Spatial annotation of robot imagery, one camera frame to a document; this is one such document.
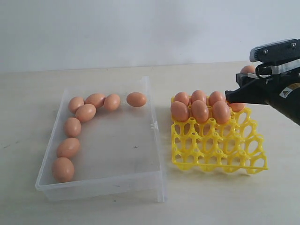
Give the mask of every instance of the brown egg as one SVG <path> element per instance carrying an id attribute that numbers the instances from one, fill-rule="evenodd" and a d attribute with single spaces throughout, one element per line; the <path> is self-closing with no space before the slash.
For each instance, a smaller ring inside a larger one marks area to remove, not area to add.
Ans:
<path id="1" fill-rule="evenodd" d="M 91 120 L 96 114 L 96 108 L 92 104 L 85 104 L 83 106 L 80 106 L 76 113 L 75 117 L 81 122 L 87 122 Z"/>
<path id="2" fill-rule="evenodd" d="M 74 165 L 68 158 L 60 157 L 52 164 L 52 175 L 58 182 L 70 182 L 74 172 Z"/>
<path id="3" fill-rule="evenodd" d="M 253 66 L 253 65 L 245 66 L 245 67 L 242 68 L 240 73 L 241 74 L 248 74 L 248 73 L 255 74 L 255 66 Z"/>
<path id="4" fill-rule="evenodd" d="M 81 123 L 78 119 L 70 117 L 64 124 L 64 132 L 67 137 L 76 137 L 81 132 Z"/>
<path id="5" fill-rule="evenodd" d="M 80 143 L 77 138 L 70 137 L 62 141 L 60 145 L 58 146 L 56 150 L 56 156 L 59 157 L 66 157 L 66 158 L 71 158 L 80 149 Z"/>
<path id="6" fill-rule="evenodd" d="M 192 103 L 192 115 L 198 123 L 204 123 L 208 120 L 209 110 L 206 104 L 201 100 L 196 100 Z"/>
<path id="7" fill-rule="evenodd" d="M 228 103 L 228 106 L 231 107 L 232 111 L 239 112 L 245 108 L 245 103 Z"/>
<path id="8" fill-rule="evenodd" d="M 82 105 L 84 105 L 84 99 L 82 97 L 74 97 L 69 102 L 69 110 L 75 114 L 77 109 Z"/>
<path id="9" fill-rule="evenodd" d="M 121 100 L 119 95 L 111 94 L 104 101 L 104 108 L 108 111 L 114 111 L 120 106 Z"/>
<path id="10" fill-rule="evenodd" d="M 172 102 L 171 114 L 177 121 L 185 122 L 189 118 L 188 107 L 182 102 Z"/>
<path id="11" fill-rule="evenodd" d="M 188 96 L 188 94 L 186 92 L 179 92 L 174 97 L 174 102 L 175 101 L 182 102 L 185 105 L 188 105 L 188 103 L 189 103 L 189 96 Z"/>
<path id="12" fill-rule="evenodd" d="M 208 99 L 208 103 L 210 106 L 213 106 L 217 101 L 226 101 L 225 96 L 219 92 L 219 91 L 214 91 L 213 93 L 210 94 L 210 97 Z"/>
<path id="13" fill-rule="evenodd" d="M 130 104 L 132 107 L 141 107 L 147 103 L 146 96 L 140 92 L 130 93 L 127 96 L 126 100 L 127 100 L 127 103 Z"/>
<path id="14" fill-rule="evenodd" d="M 212 116 L 218 124 L 226 123 L 230 119 L 230 109 L 225 101 L 217 101 L 213 105 Z"/>
<path id="15" fill-rule="evenodd" d="M 191 104 L 193 104 L 194 101 L 197 101 L 197 100 L 201 100 L 203 101 L 204 103 L 206 103 L 206 94 L 204 91 L 202 90 L 195 90 L 193 93 L 192 93 L 192 96 L 191 96 Z"/>
<path id="16" fill-rule="evenodd" d="M 95 93 L 88 96 L 85 100 L 86 104 L 92 104 L 96 109 L 102 107 L 104 105 L 105 95 L 102 93 Z"/>

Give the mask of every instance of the white table surface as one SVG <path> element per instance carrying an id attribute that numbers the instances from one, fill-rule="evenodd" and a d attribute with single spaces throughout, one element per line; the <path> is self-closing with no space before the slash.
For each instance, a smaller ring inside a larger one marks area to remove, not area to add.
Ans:
<path id="1" fill-rule="evenodd" d="M 0 224 L 300 224 L 300 127 L 265 105 L 250 105 L 265 137 L 269 170 L 256 175 L 181 172 L 171 163 L 170 97 L 235 90 L 247 62 L 88 69 L 0 75 Z M 165 203 L 144 192 L 49 202 L 35 190 L 65 86 L 148 75 L 166 162 Z"/>

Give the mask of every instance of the yellow egg tray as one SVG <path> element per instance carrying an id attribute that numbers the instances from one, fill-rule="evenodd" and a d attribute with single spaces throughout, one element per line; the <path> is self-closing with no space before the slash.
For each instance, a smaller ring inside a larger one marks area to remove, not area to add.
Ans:
<path id="1" fill-rule="evenodd" d="M 211 106 L 208 109 L 210 116 L 205 123 L 198 123 L 194 117 L 179 122 L 171 116 L 172 162 L 181 170 L 195 166 L 205 172 L 217 167 L 226 173 L 241 168 L 248 174 L 268 170 L 264 138 L 256 132 L 257 122 L 250 118 L 251 109 L 245 107 L 240 112 L 230 109 L 231 118 L 225 124 L 217 124 Z"/>

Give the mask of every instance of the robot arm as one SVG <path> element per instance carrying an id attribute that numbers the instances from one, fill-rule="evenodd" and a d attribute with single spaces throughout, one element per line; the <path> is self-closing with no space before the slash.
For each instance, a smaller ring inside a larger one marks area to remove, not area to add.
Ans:
<path id="1" fill-rule="evenodd" d="M 300 39 L 262 45 L 251 50 L 260 61 L 255 74 L 236 74 L 239 87 L 226 91 L 229 103 L 270 105 L 300 125 Z"/>

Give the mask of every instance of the transparent plastic box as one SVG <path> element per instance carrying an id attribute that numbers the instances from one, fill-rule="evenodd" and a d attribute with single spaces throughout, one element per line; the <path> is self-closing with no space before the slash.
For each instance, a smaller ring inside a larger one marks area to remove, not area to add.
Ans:
<path id="1" fill-rule="evenodd" d="M 121 105 L 114 112 L 101 108 L 92 120 L 82 124 L 78 136 L 81 149 L 71 159 L 75 167 L 73 181 L 58 183 L 52 177 L 51 166 L 57 158 L 58 145 L 66 138 L 63 124 L 73 116 L 68 103 L 75 96 L 86 98 L 96 92 L 106 96 L 118 94 Z M 147 104 L 140 108 L 128 105 L 126 97 L 131 92 L 144 93 Z M 127 83 L 67 88 L 37 177 L 36 189 L 43 191 L 52 201 L 154 189 L 157 201 L 163 202 L 165 182 L 160 148 L 148 77 Z"/>

